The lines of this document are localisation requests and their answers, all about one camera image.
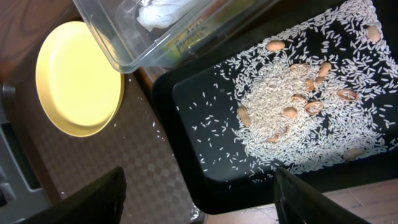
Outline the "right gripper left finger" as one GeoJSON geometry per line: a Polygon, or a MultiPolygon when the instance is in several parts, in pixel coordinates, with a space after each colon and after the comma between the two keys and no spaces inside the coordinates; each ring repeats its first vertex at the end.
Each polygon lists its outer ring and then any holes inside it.
{"type": "Polygon", "coordinates": [[[62,202],[21,224],[74,224],[121,222],[126,199],[126,178],[117,166],[62,202]]]}

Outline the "white paper napkin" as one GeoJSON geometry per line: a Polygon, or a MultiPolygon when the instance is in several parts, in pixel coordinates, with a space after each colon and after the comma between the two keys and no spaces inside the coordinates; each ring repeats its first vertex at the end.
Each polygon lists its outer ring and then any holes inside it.
{"type": "Polygon", "coordinates": [[[197,0],[153,0],[139,8],[138,23],[149,32],[165,29],[180,20],[195,5],[197,0]]]}

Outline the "green snack wrapper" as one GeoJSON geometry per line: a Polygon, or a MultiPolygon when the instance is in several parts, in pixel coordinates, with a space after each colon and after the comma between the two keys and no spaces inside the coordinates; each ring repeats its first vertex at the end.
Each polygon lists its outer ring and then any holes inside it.
{"type": "Polygon", "coordinates": [[[167,44],[163,58],[169,63],[180,63],[187,55],[206,43],[206,38],[213,35],[222,25],[236,15],[232,10],[223,9],[207,19],[199,18],[192,22],[182,33],[167,44]]]}

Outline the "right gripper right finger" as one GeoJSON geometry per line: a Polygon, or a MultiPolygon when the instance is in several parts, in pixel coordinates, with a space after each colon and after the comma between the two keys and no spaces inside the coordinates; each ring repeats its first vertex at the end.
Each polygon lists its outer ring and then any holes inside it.
{"type": "Polygon", "coordinates": [[[278,168],[274,179],[274,204],[280,223],[366,223],[312,186],[278,168]]]}

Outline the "yellow plate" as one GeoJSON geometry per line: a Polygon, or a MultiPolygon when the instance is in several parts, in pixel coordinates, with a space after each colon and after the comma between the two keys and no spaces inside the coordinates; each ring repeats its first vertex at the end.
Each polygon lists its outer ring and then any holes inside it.
{"type": "Polygon", "coordinates": [[[35,83],[48,119],[74,137],[100,132],[116,115],[124,76],[116,71],[84,22],[56,27],[37,58],[35,83]]]}

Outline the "rice and nut waste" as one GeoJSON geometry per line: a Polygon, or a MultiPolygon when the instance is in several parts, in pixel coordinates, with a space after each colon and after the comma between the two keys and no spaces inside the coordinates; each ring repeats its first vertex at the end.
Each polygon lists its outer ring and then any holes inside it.
{"type": "Polygon", "coordinates": [[[256,184],[397,149],[397,61],[372,1],[346,1],[215,65],[236,106],[192,125],[205,146],[233,134],[256,184]]]}

